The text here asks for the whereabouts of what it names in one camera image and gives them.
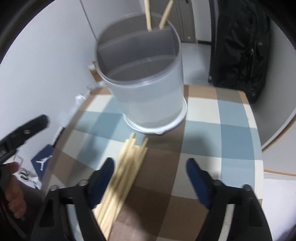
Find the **person's left hand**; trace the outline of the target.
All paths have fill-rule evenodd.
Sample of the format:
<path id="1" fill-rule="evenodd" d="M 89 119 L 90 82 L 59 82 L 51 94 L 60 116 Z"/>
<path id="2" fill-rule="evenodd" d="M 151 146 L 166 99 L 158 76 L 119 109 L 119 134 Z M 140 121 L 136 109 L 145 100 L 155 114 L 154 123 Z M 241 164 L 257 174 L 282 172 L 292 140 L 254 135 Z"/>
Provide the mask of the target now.
<path id="1" fill-rule="evenodd" d="M 19 169 L 19 165 L 16 162 L 8 163 L 11 179 L 5 190 L 6 200 L 8 201 L 8 207 L 13 213 L 15 218 L 22 218 L 27 210 L 27 204 L 24 199 L 23 190 L 20 187 L 19 181 L 14 176 Z"/>

